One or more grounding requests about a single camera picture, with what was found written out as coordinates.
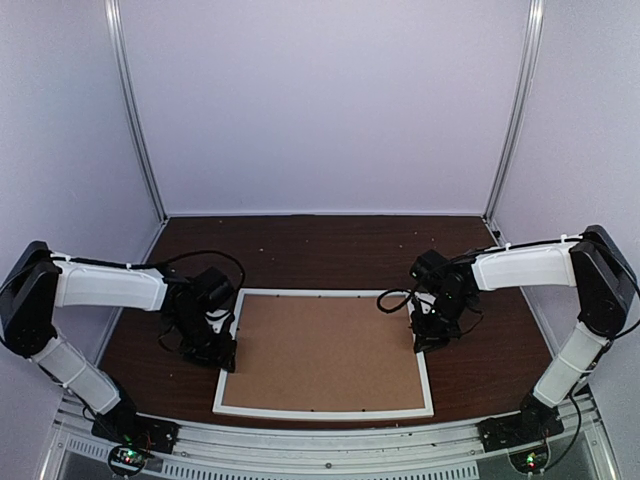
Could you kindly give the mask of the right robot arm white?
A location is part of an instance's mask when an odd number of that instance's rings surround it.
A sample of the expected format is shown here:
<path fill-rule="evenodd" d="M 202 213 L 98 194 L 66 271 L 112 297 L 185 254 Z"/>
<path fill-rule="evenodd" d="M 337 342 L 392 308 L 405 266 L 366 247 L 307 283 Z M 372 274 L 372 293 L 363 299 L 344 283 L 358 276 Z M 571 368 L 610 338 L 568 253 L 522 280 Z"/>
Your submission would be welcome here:
<path fill-rule="evenodd" d="M 532 388 L 533 404 L 513 419 L 519 440 L 535 440 L 551 424 L 549 409 L 586 378 L 599 358 L 632 328 L 628 316 L 639 282 L 609 232 L 588 226 L 576 235 L 473 250 L 447 258 L 435 250 L 410 269 L 427 307 L 411 315 L 414 350 L 427 353 L 459 339 L 462 314 L 483 292 L 520 289 L 545 337 L 556 341 L 553 360 Z"/>

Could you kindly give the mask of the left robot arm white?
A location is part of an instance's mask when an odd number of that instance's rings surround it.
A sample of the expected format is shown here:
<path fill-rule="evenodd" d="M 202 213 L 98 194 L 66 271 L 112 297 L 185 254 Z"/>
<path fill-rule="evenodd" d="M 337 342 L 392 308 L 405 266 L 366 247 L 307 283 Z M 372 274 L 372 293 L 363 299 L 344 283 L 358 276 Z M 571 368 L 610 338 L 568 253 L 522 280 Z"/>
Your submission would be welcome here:
<path fill-rule="evenodd" d="M 123 444 L 137 442 L 144 424 L 124 390 L 86 359 L 59 331 L 55 312 L 67 307 L 114 307 L 159 313 L 165 333 L 176 331 L 179 354 L 196 365 L 231 372 L 237 342 L 231 333 L 242 282 L 216 267 L 184 276 L 168 259 L 157 263 L 108 262 L 62 254 L 30 243 L 1 286 L 1 342 L 35 363 L 105 416 L 106 429 Z"/>

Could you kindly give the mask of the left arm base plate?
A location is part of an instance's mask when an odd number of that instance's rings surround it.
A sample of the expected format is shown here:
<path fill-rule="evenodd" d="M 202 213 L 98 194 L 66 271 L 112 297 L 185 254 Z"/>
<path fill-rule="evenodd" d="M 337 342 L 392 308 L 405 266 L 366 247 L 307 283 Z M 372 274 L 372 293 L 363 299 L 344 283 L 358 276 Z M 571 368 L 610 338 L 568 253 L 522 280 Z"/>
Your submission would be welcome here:
<path fill-rule="evenodd" d="M 99 413 L 85 400 L 84 412 L 92 420 L 93 436 L 139 450 L 171 454 L 177 441 L 179 425 L 168 420 L 141 416 L 128 398 L 120 399 L 106 413 Z"/>

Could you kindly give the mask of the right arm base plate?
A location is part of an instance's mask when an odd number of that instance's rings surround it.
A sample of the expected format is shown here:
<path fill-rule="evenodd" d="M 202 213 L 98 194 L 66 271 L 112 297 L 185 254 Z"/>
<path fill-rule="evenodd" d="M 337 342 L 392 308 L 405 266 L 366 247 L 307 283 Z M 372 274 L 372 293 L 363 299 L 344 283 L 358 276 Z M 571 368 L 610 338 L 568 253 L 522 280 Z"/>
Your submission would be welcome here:
<path fill-rule="evenodd" d="M 479 422 L 477 428 L 485 452 L 541 442 L 564 432 L 558 407 L 549 407 L 532 392 L 523 398 L 518 412 L 489 417 Z"/>

